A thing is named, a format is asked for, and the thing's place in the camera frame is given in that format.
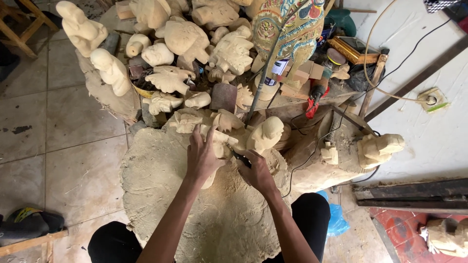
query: black pants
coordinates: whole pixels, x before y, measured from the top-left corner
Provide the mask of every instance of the black pants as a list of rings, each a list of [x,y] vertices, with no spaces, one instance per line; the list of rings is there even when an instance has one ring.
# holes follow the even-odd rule
[[[316,193],[301,195],[292,205],[292,218],[315,256],[322,262],[327,239],[330,206]],[[133,232],[125,224],[113,221],[100,227],[91,237],[88,253],[92,263],[135,263],[142,249]],[[283,263],[279,253],[263,263]]]

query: wooden stool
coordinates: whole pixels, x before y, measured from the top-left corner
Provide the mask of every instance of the wooden stool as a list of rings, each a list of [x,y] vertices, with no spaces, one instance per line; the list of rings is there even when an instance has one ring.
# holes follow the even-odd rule
[[[44,13],[37,8],[30,0],[20,0],[20,2],[27,7],[36,18],[34,22],[32,22],[28,28],[21,33],[20,36],[17,36],[4,22],[3,18],[6,15],[11,16],[13,19],[18,21],[19,23],[25,23],[27,20],[23,16],[29,16],[23,13],[19,8],[16,7],[9,7],[7,6],[2,0],[0,0],[0,30],[5,34],[10,40],[3,40],[1,41],[7,45],[19,46],[21,50],[24,51],[28,56],[31,58],[37,58],[37,55],[26,45],[26,41],[36,32],[43,23],[48,25],[52,31],[57,32],[59,28],[49,19]]]

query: gold frame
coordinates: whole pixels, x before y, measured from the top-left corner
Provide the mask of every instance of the gold frame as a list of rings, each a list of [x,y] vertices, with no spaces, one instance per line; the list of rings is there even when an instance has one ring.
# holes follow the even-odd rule
[[[361,54],[349,46],[345,41],[341,40],[340,37],[335,36],[332,39],[329,39],[328,44],[331,47],[338,50],[344,57],[355,65],[364,64],[364,54]],[[377,54],[367,54],[366,63],[376,63],[379,59],[380,53]]]

